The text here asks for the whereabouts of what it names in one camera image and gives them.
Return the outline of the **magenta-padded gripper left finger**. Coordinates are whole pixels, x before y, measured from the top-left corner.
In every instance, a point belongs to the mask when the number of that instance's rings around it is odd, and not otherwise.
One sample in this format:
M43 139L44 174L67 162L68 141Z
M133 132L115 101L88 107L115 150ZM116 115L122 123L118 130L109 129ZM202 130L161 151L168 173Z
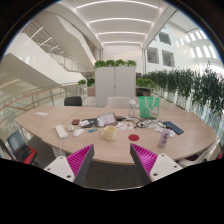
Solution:
M82 186L93 156L94 145L90 144L67 157L57 157L45 171Z

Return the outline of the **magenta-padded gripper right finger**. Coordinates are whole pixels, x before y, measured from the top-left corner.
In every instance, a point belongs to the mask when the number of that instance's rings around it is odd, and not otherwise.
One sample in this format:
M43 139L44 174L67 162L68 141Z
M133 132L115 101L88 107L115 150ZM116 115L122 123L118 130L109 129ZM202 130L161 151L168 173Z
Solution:
M139 145L130 144L130 154L141 182L147 185L182 169L166 154L155 154Z

